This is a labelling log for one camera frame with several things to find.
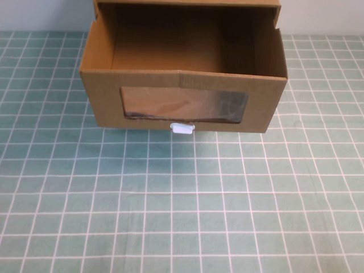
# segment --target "box front panel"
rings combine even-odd
[[[83,72],[81,77],[102,127],[168,130],[173,122],[185,122],[193,123],[196,130],[250,133],[266,131],[287,82],[285,78],[192,72]],[[127,104],[123,93],[129,95]],[[227,100],[234,101],[235,106],[226,114],[229,107],[221,107],[222,98],[229,96]],[[192,108],[183,105],[188,105],[186,100],[193,101]]]

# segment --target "brown cardboard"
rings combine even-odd
[[[287,82],[278,0],[95,7],[80,73],[99,126],[266,131]]]

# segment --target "cardboard edge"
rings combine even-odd
[[[196,75],[196,76],[220,76],[226,78],[251,78],[259,80],[287,80],[287,77],[274,77],[274,76],[260,76],[260,75],[246,75],[246,74],[226,74],[226,73],[213,73],[213,72],[198,72],[198,71],[185,71],[185,70],[123,70],[123,69],[90,69],[82,68],[80,66],[80,72],[88,73],[113,73],[113,74],[124,74],[124,75],[141,75],[141,74],[182,74],[182,75]]]
[[[151,5],[278,7],[279,0],[94,0],[97,3]]]
[[[280,32],[280,29],[277,28],[275,30],[278,33],[279,40],[280,40],[280,46],[282,47],[282,54],[283,54],[283,60],[284,60],[284,71],[285,71],[285,78],[288,80],[288,69],[287,69],[287,59],[286,59],[286,53],[284,52],[284,46],[282,41],[282,33]]]
[[[98,15],[98,3],[99,1],[97,0],[93,0],[93,9],[94,9],[94,12],[95,12],[95,19],[97,19],[97,15]]]

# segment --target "white grid line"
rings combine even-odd
[[[126,142],[126,138],[127,138],[127,130],[125,130],[124,142]],[[118,196],[118,211],[117,211],[117,214],[116,214],[116,227],[115,227],[115,234],[114,234],[113,256],[111,258],[110,273],[113,273],[113,268],[114,268],[116,241],[117,241],[117,234],[118,234],[118,228],[119,228],[121,193],[122,193],[123,179],[124,179],[124,176],[123,176],[123,174],[124,174],[124,164],[125,164],[125,160],[123,160],[123,163],[122,163],[122,166],[121,166],[121,180],[120,180],[120,188],[119,188],[119,196]]]
[[[198,179],[197,179],[197,160],[196,160],[196,135],[195,132],[193,133],[193,154],[195,157],[195,173],[193,174],[195,176],[195,186],[196,186],[196,209],[197,209],[197,229],[198,229],[198,253],[200,258],[200,271],[201,273],[204,272],[203,266],[202,266],[202,245],[201,245],[201,224],[200,224],[200,202],[198,200]]]
[[[282,123],[280,121],[280,118],[278,117],[278,121],[279,121],[279,124],[282,126]],[[306,221],[306,224],[307,224],[307,228],[308,228],[308,233],[309,233],[309,236],[310,236],[310,239],[311,239],[311,244],[312,244],[312,247],[313,247],[313,252],[316,256],[316,263],[317,263],[317,266],[318,266],[318,270],[320,273],[322,273],[322,269],[321,269],[321,265],[320,265],[320,262],[319,262],[319,258],[317,257],[317,251],[316,251],[316,246],[315,246],[315,242],[313,240],[313,237],[312,237],[312,232],[311,232],[311,227],[310,227],[310,223],[308,221],[308,217],[307,217],[307,212],[306,212],[306,208],[305,208],[305,203],[303,201],[303,198],[302,198],[302,194],[301,194],[301,190],[300,190],[300,185],[299,185],[299,182],[298,182],[298,179],[297,179],[297,176],[295,174],[295,169],[293,167],[293,163],[292,163],[292,159],[291,159],[291,154],[289,153],[289,149],[288,149],[288,144],[286,142],[286,136],[284,135],[284,131],[283,131],[283,128],[282,128],[282,134],[283,134],[283,138],[284,138],[284,141],[286,143],[286,150],[287,150],[287,154],[288,154],[288,157],[289,157],[289,163],[291,164],[291,168],[293,170],[293,175],[295,177],[295,182],[296,182],[296,186],[297,186],[297,191],[298,191],[298,194],[300,196],[300,200],[301,200],[301,204],[302,204],[302,208],[303,208],[303,213],[304,213],[304,217],[305,217],[305,221]]]
[[[62,46],[63,46],[64,41],[65,41],[65,36],[66,36],[66,34],[64,34],[63,41],[62,41]],[[52,72],[52,76],[54,76],[55,71],[56,71],[56,69],[54,68],[54,69],[53,69],[53,72]],[[48,92],[49,92],[49,88],[51,87],[52,81],[50,81],[50,82],[49,82],[48,90],[47,90],[47,93],[46,93],[46,95],[45,95],[45,96],[47,96],[47,94],[48,94]],[[43,102],[43,104],[42,104],[42,109],[41,109],[41,111],[40,111],[40,112],[42,112],[42,111],[43,111],[43,109],[44,109],[44,103],[45,103],[45,100],[44,100],[44,102]],[[33,143],[33,141],[34,141],[34,137],[35,137],[36,129],[38,128],[38,124],[39,124],[39,121],[40,121],[41,116],[42,116],[42,115],[39,115],[39,117],[38,117],[38,120],[37,120],[37,123],[36,123],[36,126],[35,126],[35,130],[34,130],[34,133],[33,133],[33,136],[32,136],[32,141],[31,141],[31,144],[30,144],[30,146],[29,146],[28,154],[29,154],[29,152],[30,152],[31,145],[32,145],[32,143]],[[45,174],[47,174],[47,173],[49,172],[49,168],[50,168],[50,166],[51,166],[51,161],[49,161],[49,162],[48,162],[48,166],[47,166],[47,170],[46,170]],[[42,184],[42,188],[41,188],[41,190],[40,190],[40,193],[42,193],[42,191],[44,190],[44,185],[46,184],[46,176],[45,176],[45,177],[44,177],[44,179],[43,179],[43,184]],[[37,214],[37,212],[39,211],[41,201],[42,201],[42,195],[40,195],[40,196],[39,196],[38,204],[37,204],[37,207],[36,207],[35,214]],[[30,246],[30,242],[31,242],[31,238],[32,238],[32,234],[33,234],[33,230],[34,230],[34,226],[35,226],[36,218],[37,218],[37,215],[35,215],[35,216],[34,216],[33,221],[32,221],[31,231],[30,231],[29,238],[28,238],[28,240],[27,240],[27,246],[26,246],[26,249],[25,249],[25,252],[24,252],[24,257],[23,257],[23,260],[22,260],[22,265],[21,265],[21,268],[20,268],[20,273],[22,273],[22,272],[23,272],[23,270],[24,270],[24,264],[25,264],[26,256],[28,255],[29,246]]]
[[[78,49],[78,54],[80,54],[81,52],[81,46],[80,48]],[[68,98],[69,98],[69,93],[70,93],[70,88],[71,88],[71,85],[72,85],[72,82],[74,80],[74,77],[73,75],[75,74],[75,71],[77,69],[77,65],[75,64],[75,67],[73,68],[73,73],[72,73],[72,78],[71,78],[71,83],[69,85],[69,89],[68,89],[68,94],[67,94],[67,98],[66,98],[66,101],[68,101]],[[65,112],[65,109],[66,109],[66,104],[64,105],[63,107],[63,110],[62,110],[62,114],[61,114],[61,118],[60,118],[60,122],[59,122],[59,125],[58,125],[58,129],[57,129],[57,133],[56,133],[56,136],[55,136],[55,141],[54,141],[54,144],[53,144],[53,149],[52,149],[52,155],[51,155],[51,158],[53,158],[53,155],[54,155],[54,151],[55,151],[55,148],[56,148],[56,141],[57,141],[57,138],[59,136],[59,131],[60,131],[60,128],[61,128],[61,123],[62,123],[62,120],[63,120],[63,116],[64,116],[64,112]],[[76,153],[75,153],[75,158],[77,156],[77,152],[78,152],[78,145],[76,147]],[[76,160],[74,161],[73,163],[73,166],[72,166],[72,174],[74,174],[75,172],[75,166],[76,166]],[[61,234],[61,229],[62,229],[62,225],[63,225],[63,220],[64,220],[64,215],[65,215],[65,212],[66,212],[66,207],[67,207],[67,202],[68,202],[68,192],[71,188],[71,182],[72,181],[72,178],[70,179],[70,181],[68,182],[68,187],[67,187],[67,192],[66,192],[66,196],[65,196],[65,202],[64,202],[64,206],[63,206],[63,212],[62,212],[62,215],[61,215],[61,220],[60,220],[60,224],[59,224],[59,231],[58,231],[58,236],[57,236],[57,240],[56,240],[56,245],[55,245],[55,250],[54,250],[54,254],[53,254],[53,259],[52,259],[52,263],[51,263],[51,273],[53,272],[53,269],[54,269],[54,264],[55,264],[55,259],[56,259],[56,253],[57,253],[57,249],[58,249],[58,244],[59,244],[59,240],[60,240],[60,234]]]
[[[306,139],[308,139],[308,137],[307,137],[307,133],[306,133],[306,130],[305,130],[305,129],[304,129],[304,134],[305,134]],[[312,149],[311,149],[311,145],[310,145],[310,144],[308,144],[308,147],[309,147],[310,153],[311,153],[311,155],[312,155],[312,157],[313,157],[313,152],[312,152]],[[314,165],[315,165],[316,172],[317,172],[317,173],[319,173],[319,169],[317,168],[316,161],[315,161],[315,160],[313,160],[313,163],[314,163]],[[320,179],[321,186],[322,186],[322,188],[323,188],[323,189],[324,189],[324,191],[325,191],[324,183],[322,182],[322,179],[321,179],[321,177],[320,177],[320,176],[319,176],[319,179]],[[328,198],[327,198],[327,194],[326,194],[326,193],[324,193],[324,195],[325,195],[325,199],[326,199],[326,201],[327,201],[327,203],[328,203],[328,205],[329,205],[329,209],[331,210],[331,216],[332,216],[332,219],[333,219],[334,228],[335,228],[335,231],[337,232],[337,231],[338,231],[338,229],[337,229],[337,225],[336,225],[336,222],[335,222],[334,214],[333,214],[333,212],[332,212],[331,204],[329,203],[329,200],[328,200]],[[344,254],[344,253],[345,253],[345,252],[344,252],[344,248],[343,248],[343,246],[342,246],[341,238],[340,238],[340,236],[339,236],[338,234],[337,234],[337,238],[338,238],[338,241],[339,241],[339,244],[340,244],[341,251],[342,251],[342,253]],[[346,259],[346,256],[344,256],[344,259],[345,259],[346,266],[347,266],[347,268],[348,268],[349,272],[351,273],[351,269],[350,269],[350,267],[349,267],[349,262],[348,262],[348,260]]]
[[[273,179],[272,179],[271,172],[270,172],[270,168],[269,168],[269,165],[268,165],[267,153],[266,153],[266,148],[265,148],[265,146],[264,146],[264,141],[263,141],[263,137],[262,137],[262,135],[260,135],[260,139],[262,140],[264,157],[265,157],[265,160],[266,160],[267,169],[268,169],[268,174],[269,174],[269,180],[270,180],[271,187],[272,187],[272,191],[273,191],[274,204],[275,204],[276,208],[278,209],[277,196],[276,196],[276,193],[275,193],[275,191],[274,191]],[[289,259],[289,257],[288,257],[288,249],[287,249],[286,238],[285,238],[285,236],[284,236],[284,234],[283,234],[283,226],[282,226],[282,221],[281,221],[281,219],[280,219],[280,214],[279,214],[279,213],[278,213],[278,222],[279,222],[280,231],[281,231],[281,234],[282,234],[282,240],[283,240],[283,245],[284,245],[284,251],[286,252],[286,257],[287,257],[287,263],[288,263],[289,271],[290,271],[290,273],[292,273],[292,265],[291,265],[291,261],[290,261],[290,259]]]
[[[249,202],[249,210],[250,210],[251,224],[253,226],[253,233],[254,233],[254,240],[255,240],[255,248],[257,249],[257,255],[258,255],[259,270],[260,270],[260,272],[263,272],[262,259],[260,257],[259,245],[258,245],[258,240],[257,240],[257,231],[255,230],[254,215],[253,215],[253,209],[252,209],[252,206],[251,206],[251,198],[250,198],[251,192],[249,190],[248,179],[247,179],[246,171],[245,171],[244,154],[243,154],[243,149],[241,147],[241,137],[240,137],[240,134],[239,134],[239,146],[240,146],[240,154],[241,154],[241,159],[242,159],[242,164],[243,164],[244,179],[245,179],[246,190],[247,190],[246,193],[247,193],[248,202]]]
[[[146,172],[149,172],[149,141],[150,141],[150,130],[148,130],[148,144],[147,144],[147,169]],[[146,176],[146,191],[148,190],[148,175]],[[142,235],[142,258],[140,261],[140,273],[143,273],[144,266],[144,257],[145,257],[145,233],[146,233],[146,217],[147,217],[147,195],[144,197],[144,213],[143,213],[143,235]]]
[[[225,208],[225,192],[224,192],[224,185],[222,183],[222,172],[221,172],[221,162],[220,162],[220,152],[219,152],[219,147],[218,147],[218,136],[217,133],[215,133],[216,136],[216,149],[217,149],[217,159],[218,159],[218,169],[219,169],[219,173],[220,173],[220,184],[221,184],[221,196],[222,196],[222,207],[223,207],[223,211],[224,211],[224,220],[225,220],[225,230],[228,231],[228,221],[226,219],[226,208]],[[231,263],[231,255],[230,255],[230,239],[229,239],[229,235],[226,232],[226,243],[227,243],[227,253],[229,254],[229,267],[230,267],[230,273],[233,272],[233,265]]]

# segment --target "open cardboard box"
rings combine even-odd
[[[279,0],[96,0],[80,73],[99,126],[263,133],[287,83]]]

